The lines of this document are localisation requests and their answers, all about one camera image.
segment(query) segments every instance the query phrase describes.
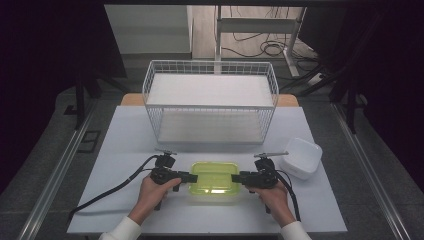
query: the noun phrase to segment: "human hand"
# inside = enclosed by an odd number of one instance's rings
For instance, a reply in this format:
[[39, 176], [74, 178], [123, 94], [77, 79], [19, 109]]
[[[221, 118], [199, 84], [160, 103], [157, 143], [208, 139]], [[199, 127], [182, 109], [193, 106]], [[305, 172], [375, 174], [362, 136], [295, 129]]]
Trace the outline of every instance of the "human hand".
[[155, 206], [166, 196], [168, 189], [180, 183], [181, 178], [174, 178], [163, 185], [158, 185], [153, 182], [150, 175], [146, 176], [140, 186], [138, 201], [128, 217], [141, 225], [150, 213], [152, 213]]
[[252, 188], [248, 186], [246, 186], [246, 188], [249, 191], [259, 194], [259, 198], [269, 209], [271, 209], [271, 215], [275, 221], [278, 222], [280, 227], [284, 227], [296, 221], [289, 209], [287, 189], [282, 182], [278, 181], [271, 189]]

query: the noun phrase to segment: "white wire basket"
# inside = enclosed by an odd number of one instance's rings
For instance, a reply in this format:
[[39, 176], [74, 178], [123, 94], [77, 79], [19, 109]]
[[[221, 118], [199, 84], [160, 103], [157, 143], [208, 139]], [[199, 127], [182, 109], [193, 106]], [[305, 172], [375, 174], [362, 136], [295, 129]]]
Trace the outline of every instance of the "white wire basket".
[[152, 61], [143, 98], [159, 143], [261, 144], [278, 85], [266, 62]]

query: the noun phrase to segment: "white table surface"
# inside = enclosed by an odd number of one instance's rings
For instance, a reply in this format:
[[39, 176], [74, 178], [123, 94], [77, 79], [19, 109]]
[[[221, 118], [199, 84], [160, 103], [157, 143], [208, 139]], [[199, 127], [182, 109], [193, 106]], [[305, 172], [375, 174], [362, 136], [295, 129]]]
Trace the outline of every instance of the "white table surface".
[[[241, 171], [256, 171], [253, 154], [284, 151], [290, 138], [313, 142], [301, 107], [278, 107], [263, 145], [168, 145], [158, 146], [144, 107], [119, 106], [115, 111], [97, 161], [80, 203], [125, 181], [148, 157], [159, 154], [155, 147], [178, 152], [173, 170], [190, 171], [198, 161], [235, 162]], [[281, 157], [272, 157], [278, 168]], [[154, 167], [151, 161], [146, 168]], [[135, 204], [142, 172], [125, 188], [107, 196], [74, 215], [68, 233], [90, 234], [112, 230]], [[320, 163], [317, 172], [303, 181], [291, 177], [302, 224], [307, 232], [347, 231], [327, 175]], [[160, 211], [142, 225], [143, 234], [275, 234], [278, 224], [265, 213], [255, 194], [244, 188], [229, 203], [198, 203], [192, 200], [188, 185], [168, 193]]]

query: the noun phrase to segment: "white sleeve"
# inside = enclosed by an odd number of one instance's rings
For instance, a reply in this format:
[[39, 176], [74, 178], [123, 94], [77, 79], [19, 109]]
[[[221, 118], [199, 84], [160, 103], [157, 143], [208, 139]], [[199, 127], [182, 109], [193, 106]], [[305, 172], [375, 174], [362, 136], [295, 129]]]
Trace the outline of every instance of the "white sleeve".
[[311, 239], [309, 235], [305, 232], [305, 230], [302, 227], [302, 224], [299, 221], [296, 221], [284, 226], [283, 228], [281, 228], [280, 233], [283, 236], [284, 240], [310, 240]]
[[141, 234], [141, 227], [128, 217], [110, 232], [103, 233], [99, 240], [136, 240]]

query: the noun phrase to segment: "yellow plastic container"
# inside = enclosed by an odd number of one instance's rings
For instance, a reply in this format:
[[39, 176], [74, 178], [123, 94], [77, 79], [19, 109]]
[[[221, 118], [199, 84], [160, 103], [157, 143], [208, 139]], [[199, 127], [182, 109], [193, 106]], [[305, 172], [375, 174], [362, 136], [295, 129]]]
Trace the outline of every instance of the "yellow plastic container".
[[197, 175], [197, 183], [191, 183], [189, 191], [198, 200], [232, 200], [226, 198], [236, 196], [240, 184], [231, 181], [231, 174], [239, 174], [238, 166], [230, 162], [197, 162], [193, 164], [191, 173]]

